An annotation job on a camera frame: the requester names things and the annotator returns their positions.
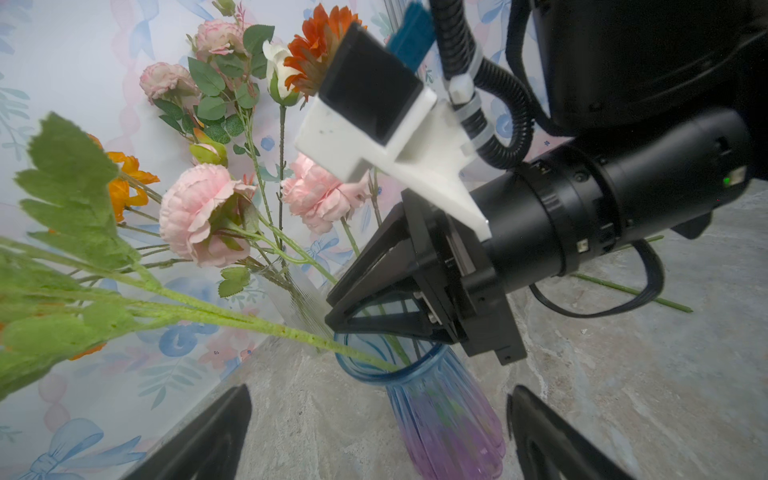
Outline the pink carnation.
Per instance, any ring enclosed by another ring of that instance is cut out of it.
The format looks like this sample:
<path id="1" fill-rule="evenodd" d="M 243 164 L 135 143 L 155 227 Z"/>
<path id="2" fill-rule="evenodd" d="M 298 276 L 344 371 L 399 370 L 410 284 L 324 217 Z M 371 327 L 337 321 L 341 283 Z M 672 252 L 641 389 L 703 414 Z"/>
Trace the pink carnation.
<path id="1" fill-rule="evenodd" d="M 226 270 L 226 279 L 240 267 L 285 283 L 287 266 L 308 265 L 335 283 L 328 268 L 262 214 L 254 204 L 258 192 L 221 165 L 191 167 L 162 197 L 160 237 L 179 258 Z"/>

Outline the pink rose stem with leaves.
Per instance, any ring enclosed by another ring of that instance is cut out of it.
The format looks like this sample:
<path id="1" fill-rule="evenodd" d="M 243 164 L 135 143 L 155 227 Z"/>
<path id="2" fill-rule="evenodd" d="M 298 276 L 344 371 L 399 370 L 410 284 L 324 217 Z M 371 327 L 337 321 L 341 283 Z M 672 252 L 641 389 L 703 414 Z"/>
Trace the pink rose stem with leaves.
<path id="1" fill-rule="evenodd" d="M 160 119 L 187 143 L 193 165 L 226 166 L 250 160 L 257 204 L 278 227 L 279 107 L 266 79 L 265 40 L 275 28 L 250 21 L 243 3 L 216 1 L 218 17 L 187 36 L 190 51 L 179 64 L 157 62 L 139 85 Z"/>

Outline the orange poppy flower stem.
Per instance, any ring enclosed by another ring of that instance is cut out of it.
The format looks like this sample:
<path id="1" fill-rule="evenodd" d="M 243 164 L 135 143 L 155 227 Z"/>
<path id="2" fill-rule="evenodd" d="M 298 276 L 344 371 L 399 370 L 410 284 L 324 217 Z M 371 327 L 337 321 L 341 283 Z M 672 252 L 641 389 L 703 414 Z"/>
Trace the orange poppy flower stem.
<path id="1" fill-rule="evenodd" d="M 118 168 L 118 176 L 108 184 L 117 227 L 125 231 L 160 238 L 160 234 L 153 230 L 159 228 L 159 220 L 141 211 L 142 207 L 148 206 L 151 202 L 157 205 L 161 203 L 161 195 L 151 188 L 151 185 L 158 183 L 160 179 L 142 170 L 136 157 L 122 152 L 107 151 L 97 137 L 91 134 L 88 134 L 88 137 Z M 126 212 L 148 219 L 153 229 L 128 225 L 125 220 Z"/>

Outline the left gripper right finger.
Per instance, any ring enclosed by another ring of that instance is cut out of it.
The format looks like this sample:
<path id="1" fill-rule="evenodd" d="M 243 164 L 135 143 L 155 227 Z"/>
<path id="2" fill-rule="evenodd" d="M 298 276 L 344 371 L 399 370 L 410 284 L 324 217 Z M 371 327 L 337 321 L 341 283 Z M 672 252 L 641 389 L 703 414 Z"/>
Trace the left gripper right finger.
<path id="1" fill-rule="evenodd" d="M 632 480 L 530 389 L 507 395 L 506 422 L 525 480 Z"/>

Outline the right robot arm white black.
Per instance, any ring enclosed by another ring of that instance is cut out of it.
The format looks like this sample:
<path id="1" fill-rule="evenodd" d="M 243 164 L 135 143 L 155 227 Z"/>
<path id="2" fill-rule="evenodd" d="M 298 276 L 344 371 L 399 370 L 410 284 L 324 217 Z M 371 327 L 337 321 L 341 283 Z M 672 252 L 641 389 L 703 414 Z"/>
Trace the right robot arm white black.
<path id="1" fill-rule="evenodd" d="M 347 29 L 320 97 L 383 145 L 424 90 L 414 67 L 431 47 L 469 155 L 500 176 L 445 202 L 406 186 L 329 293 L 338 334 L 521 360 L 508 293 L 540 297 L 541 280 L 627 246 L 646 284 L 609 314 L 641 308 L 665 284 L 651 236 L 699 237 L 767 176 L 763 1 L 516 1 L 505 66 L 461 2 L 411 5 L 387 45 Z"/>

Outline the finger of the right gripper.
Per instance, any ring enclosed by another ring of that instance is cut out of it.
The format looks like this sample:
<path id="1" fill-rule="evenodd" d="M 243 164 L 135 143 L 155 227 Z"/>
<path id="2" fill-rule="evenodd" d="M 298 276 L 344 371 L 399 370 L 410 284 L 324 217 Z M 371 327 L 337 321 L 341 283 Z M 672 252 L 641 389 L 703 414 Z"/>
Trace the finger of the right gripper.
<path id="1" fill-rule="evenodd" d="M 344 311 L 340 305 L 326 316 L 326 324 L 340 334 L 393 335 L 433 343 L 454 344 L 451 331 L 419 296 L 386 296 L 366 300 Z"/>
<path id="2" fill-rule="evenodd" d="M 360 256 L 331 289 L 332 306 L 344 299 L 419 304 L 420 204 L 401 202 L 385 218 Z"/>

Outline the blue purple glass vase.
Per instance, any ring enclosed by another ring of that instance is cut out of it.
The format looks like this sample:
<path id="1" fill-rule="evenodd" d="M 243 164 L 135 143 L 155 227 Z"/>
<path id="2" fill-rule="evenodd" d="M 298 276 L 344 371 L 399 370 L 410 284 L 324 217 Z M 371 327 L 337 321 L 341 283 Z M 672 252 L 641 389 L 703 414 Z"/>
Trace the blue purple glass vase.
<path id="1" fill-rule="evenodd" d="M 396 366 L 386 372 L 338 354 L 354 379 L 386 389 L 408 454 L 424 479 L 497 479 L 506 440 L 501 421 L 453 350 L 391 335 L 337 334 L 335 340 Z"/>

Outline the clear ribbed glass vase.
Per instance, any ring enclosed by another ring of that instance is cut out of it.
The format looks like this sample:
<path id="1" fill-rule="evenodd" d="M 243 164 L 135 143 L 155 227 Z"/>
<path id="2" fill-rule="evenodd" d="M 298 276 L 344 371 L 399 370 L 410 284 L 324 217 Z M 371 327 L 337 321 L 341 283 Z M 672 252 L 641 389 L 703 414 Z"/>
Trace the clear ribbed glass vase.
<path id="1" fill-rule="evenodd" d="M 291 270 L 289 278 L 280 283 L 264 279 L 262 286 L 286 326 L 333 339 L 325 321 L 330 305 L 301 270 Z"/>

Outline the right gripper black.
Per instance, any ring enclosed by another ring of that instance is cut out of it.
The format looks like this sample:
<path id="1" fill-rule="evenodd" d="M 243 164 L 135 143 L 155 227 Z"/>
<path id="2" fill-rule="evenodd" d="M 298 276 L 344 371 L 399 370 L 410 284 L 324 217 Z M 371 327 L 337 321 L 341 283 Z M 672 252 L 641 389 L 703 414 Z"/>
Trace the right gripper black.
<path id="1" fill-rule="evenodd" d="M 649 237 L 670 229 L 694 239 L 713 211 L 738 198 L 753 170 L 753 138 L 735 110 L 709 107 L 626 135 L 582 135 L 476 189 L 474 205 L 491 236 L 467 227 L 417 195 L 403 199 L 411 239 L 415 310 L 402 335 L 494 352 L 508 364 L 525 355 L 506 297 L 628 246 L 645 287 L 613 308 L 625 313 L 664 287 Z"/>

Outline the small pink carnation stem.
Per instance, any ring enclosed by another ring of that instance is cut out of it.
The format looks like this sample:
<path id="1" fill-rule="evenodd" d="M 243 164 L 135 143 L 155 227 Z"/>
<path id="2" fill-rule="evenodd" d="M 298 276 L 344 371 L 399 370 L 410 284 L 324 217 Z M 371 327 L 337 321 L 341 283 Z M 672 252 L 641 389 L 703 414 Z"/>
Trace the small pink carnation stem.
<path id="1" fill-rule="evenodd" d="M 344 183 L 304 154 L 299 154 L 290 168 L 293 176 L 281 182 L 282 203 L 318 235 L 329 233 L 340 222 L 354 254 L 359 256 L 349 219 L 371 197 L 370 174 L 366 172 L 357 182 Z"/>

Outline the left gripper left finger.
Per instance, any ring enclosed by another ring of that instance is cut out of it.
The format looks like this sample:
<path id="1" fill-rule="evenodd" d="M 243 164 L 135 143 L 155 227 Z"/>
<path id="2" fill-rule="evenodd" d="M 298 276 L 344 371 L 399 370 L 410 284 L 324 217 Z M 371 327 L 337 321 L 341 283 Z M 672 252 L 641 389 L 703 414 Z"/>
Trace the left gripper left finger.
<path id="1" fill-rule="evenodd" d="M 233 479 L 252 403 L 245 385 L 232 387 L 147 460 L 129 479 Z"/>

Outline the cream white rose stem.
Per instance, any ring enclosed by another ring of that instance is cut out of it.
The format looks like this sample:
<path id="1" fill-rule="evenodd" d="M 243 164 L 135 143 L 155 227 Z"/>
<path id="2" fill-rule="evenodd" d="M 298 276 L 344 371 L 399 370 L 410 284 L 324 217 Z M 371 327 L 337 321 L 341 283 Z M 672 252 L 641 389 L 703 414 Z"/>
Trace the cream white rose stem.
<path id="1" fill-rule="evenodd" d="M 262 44 L 262 52 L 267 61 L 266 79 L 269 81 L 268 92 L 279 107 L 278 228 L 283 230 L 284 203 L 282 200 L 282 182 L 285 179 L 287 167 L 285 160 L 286 115 L 287 110 L 295 106 L 299 99 L 299 94 L 287 87 L 285 81 L 290 76 L 296 74 L 297 70 L 285 64 L 285 61 L 290 56 L 290 51 L 286 45 L 265 40 Z"/>

